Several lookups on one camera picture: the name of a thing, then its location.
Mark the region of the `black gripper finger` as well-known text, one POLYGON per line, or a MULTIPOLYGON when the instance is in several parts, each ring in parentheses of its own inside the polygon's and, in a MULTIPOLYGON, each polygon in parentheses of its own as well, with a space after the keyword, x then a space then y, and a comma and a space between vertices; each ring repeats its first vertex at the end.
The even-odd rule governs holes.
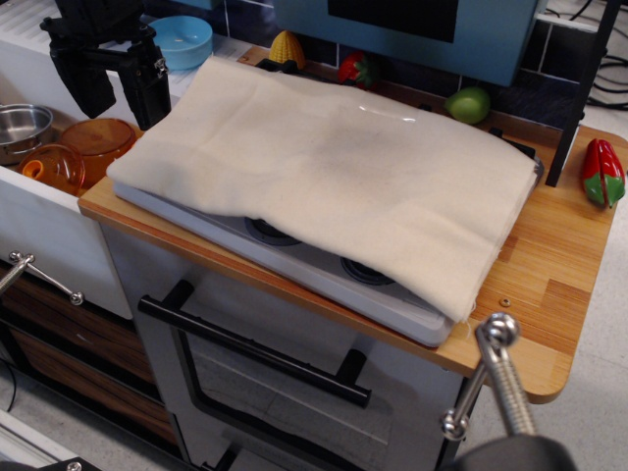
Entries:
POLYGON ((99 117, 116 103, 106 70, 94 66, 83 51, 51 45, 50 57, 66 89, 88 118, 99 117))
POLYGON ((123 55, 118 75, 141 130, 149 130, 171 112, 168 68, 153 41, 134 44, 123 55))

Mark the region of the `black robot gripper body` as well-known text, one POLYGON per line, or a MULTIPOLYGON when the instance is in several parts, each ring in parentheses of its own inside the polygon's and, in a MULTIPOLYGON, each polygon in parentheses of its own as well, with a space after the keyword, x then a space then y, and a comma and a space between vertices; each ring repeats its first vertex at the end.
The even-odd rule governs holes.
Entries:
POLYGON ((61 17, 45 18, 40 24, 49 34, 53 50, 98 50, 109 42, 156 49, 156 33, 141 19, 142 1, 68 0, 55 4, 61 17))

